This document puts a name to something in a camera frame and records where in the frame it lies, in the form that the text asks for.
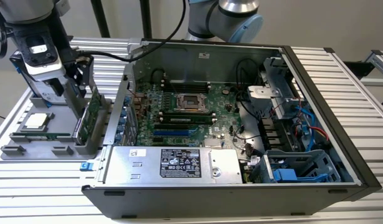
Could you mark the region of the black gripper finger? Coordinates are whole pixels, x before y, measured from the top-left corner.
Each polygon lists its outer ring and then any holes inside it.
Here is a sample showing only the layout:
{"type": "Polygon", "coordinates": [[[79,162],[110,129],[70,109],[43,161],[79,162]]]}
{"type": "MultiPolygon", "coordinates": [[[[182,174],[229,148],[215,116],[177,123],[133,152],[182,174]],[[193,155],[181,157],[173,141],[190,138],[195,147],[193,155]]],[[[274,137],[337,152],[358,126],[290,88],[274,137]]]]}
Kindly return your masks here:
{"type": "Polygon", "coordinates": [[[66,74],[69,76],[75,95],[79,97],[81,91],[79,91],[78,80],[77,80],[77,74],[78,74],[77,61],[71,61],[66,64],[66,74]]]}
{"type": "Polygon", "coordinates": [[[87,94],[86,88],[94,86],[94,58],[83,56],[77,60],[75,65],[75,82],[81,91],[81,96],[85,97],[87,94]]]}

